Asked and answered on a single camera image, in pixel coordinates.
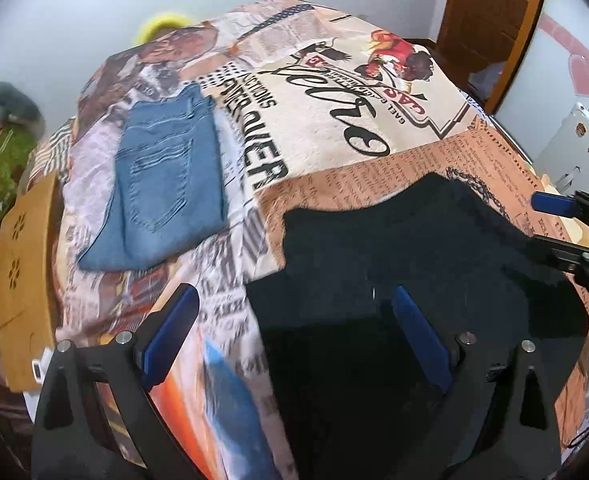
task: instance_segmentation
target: illustrated man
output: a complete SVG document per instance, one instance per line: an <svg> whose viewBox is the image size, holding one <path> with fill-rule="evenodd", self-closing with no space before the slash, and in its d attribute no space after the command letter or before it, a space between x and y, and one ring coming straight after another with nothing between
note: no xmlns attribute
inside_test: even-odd
<svg viewBox="0 0 589 480"><path fill-rule="evenodd" d="M382 81L383 65L392 62L396 75L404 81L428 81L433 75L433 60L427 52L415 52L412 43L386 30L375 30L371 37L368 63L358 66L355 72Z"/></svg>

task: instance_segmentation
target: wooden board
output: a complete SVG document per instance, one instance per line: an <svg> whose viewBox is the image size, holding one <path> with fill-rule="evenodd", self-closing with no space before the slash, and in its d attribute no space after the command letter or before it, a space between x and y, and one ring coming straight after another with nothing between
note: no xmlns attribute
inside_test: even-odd
<svg viewBox="0 0 589 480"><path fill-rule="evenodd" d="M51 256L61 215L59 185L51 173L19 198L1 223L0 345L12 392L39 388L32 359L56 345Z"/></svg>

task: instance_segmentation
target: folded clothing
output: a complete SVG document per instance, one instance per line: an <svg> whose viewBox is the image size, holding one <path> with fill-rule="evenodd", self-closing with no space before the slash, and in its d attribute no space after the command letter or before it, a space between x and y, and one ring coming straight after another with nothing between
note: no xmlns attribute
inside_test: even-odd
<svg viewBox="0 0 589 480"><path fill-rule="evenodd" d="M144 270L223 229L227 205L212 110L199 86L134 105L114 159L115 184L83 270Z"/></svg>
<svg viewBox="0 0 589 480"><path fill-rule="evenodd" d="M284 221L286 267L246 290L302 480L387 478L430 425L441 393L391 314L395 286L440 329L475 333L489 363L507 364L533 339L552 395L562 390L585 307L465 184L428 174L370 208L293 210Z"/></svg>

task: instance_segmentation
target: black garment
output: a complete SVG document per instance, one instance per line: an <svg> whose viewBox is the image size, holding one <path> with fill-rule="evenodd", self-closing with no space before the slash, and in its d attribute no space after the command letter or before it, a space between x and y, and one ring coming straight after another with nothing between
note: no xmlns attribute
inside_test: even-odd
<svg viewBox="0 0 589 480"><path fill-rule="evenodd" d="M439 391L391 313L397 285L447 333L475 333L489 364L533 339L560 393L585 342L585 308L465 184L428 174L370 208L284 221L286 268L247 291L302 480L387 478L430 424Z"/></svg>

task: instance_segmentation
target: wooden door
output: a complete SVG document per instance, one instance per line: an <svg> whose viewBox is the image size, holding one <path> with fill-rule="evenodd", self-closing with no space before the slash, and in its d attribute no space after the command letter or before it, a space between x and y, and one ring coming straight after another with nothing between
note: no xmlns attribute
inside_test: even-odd
<svg viewBox="0 0 589 480"><path fill-rule="evenodd" d="M528 0L448 0L437 51L463 73L508 60Z"/></svg>

